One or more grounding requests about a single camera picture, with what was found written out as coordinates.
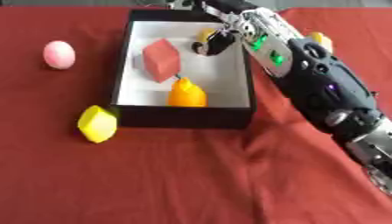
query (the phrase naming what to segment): red cube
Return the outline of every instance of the red cube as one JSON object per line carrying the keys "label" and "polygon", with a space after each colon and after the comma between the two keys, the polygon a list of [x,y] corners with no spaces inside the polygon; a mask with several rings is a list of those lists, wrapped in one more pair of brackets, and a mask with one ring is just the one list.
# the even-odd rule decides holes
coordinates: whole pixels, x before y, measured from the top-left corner
{"label": "red cube", "polygon": [[179,73],[179,51],[166,39],[143,49],[144,68],[155,81],[163,82]]}

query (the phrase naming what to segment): toy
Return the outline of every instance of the toy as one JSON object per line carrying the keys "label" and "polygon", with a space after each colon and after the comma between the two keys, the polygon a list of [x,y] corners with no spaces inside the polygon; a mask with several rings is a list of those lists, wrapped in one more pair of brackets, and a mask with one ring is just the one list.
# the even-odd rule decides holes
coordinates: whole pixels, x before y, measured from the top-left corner
{"label": "toy", "polygon": [[67,69],[75,62],[75,51],[64,41],[52,41],[44,48],[44,60],[50,67]]}
{"label": "toy", "polygon": [[198,54],[210,56],[223,52],[234,42],[235,36],[230,31],[205,28],[199,33],[197,42],[192,44],[192,49]]}
{"label": "toy", "polygon": [[180,70],[179,51],[164,38],[143,49],[143,60],[157,82],[166,81]]}
{"label": "toy", "polygon": [[169,93],[168,105],[174,107],[206,107],[207,95],[188,78],[177,80]]}
{"label": "toy", "polygon": [[328,52],[333,53],[333,42],[321,32],[311,32],[309,35],[314,41],[323,46]]}
{"label": "toy", "polygon": [[98,144],[116,133],[117,119],[107,110],[92,106],[81,115],[78,128],[89,141]]}

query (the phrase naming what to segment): table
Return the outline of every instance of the table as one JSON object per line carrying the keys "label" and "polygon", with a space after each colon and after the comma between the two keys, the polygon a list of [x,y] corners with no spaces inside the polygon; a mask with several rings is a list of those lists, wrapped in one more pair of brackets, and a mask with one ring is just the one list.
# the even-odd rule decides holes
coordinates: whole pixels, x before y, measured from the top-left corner
{"label": "table", "polygon": [[[102,144],[75,123],[109,101],[126,8],[0,9],[2,223],[390,223],[392,202],[317,132],[253,63],[258,110],[248,129],[121,128]],[[282,12],[321,31],[392,116],[391,9]],[[45,43],[76,49],[47,69]]]}

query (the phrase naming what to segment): yellow foam block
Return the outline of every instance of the yellow foam block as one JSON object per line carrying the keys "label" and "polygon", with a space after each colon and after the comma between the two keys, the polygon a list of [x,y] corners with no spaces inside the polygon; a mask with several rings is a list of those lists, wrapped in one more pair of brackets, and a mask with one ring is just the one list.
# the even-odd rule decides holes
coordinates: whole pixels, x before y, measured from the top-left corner
{"label": "yellow foam block", "polygon": [[333,53],[333,42],[321,32],[314,31],[309,35],[319,45],[323,46],[328,52]]}
{"label": "yellow foam block", "polygon": [[89,141],[98,144],[116,133],[117,118],[99,106],[91,106],[81,115],[78,128]]}

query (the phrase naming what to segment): pink foam ball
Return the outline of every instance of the pink foam ball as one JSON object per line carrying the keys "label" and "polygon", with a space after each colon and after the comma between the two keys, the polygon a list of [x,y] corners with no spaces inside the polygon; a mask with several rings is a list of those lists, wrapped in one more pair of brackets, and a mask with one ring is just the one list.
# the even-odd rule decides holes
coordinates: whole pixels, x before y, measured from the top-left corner
{"label": "pink foam ball", "polygon": [[44,60],[50,67],[67,69],[75,62],[75,50],[64,41],[52,41],[44,48]]}

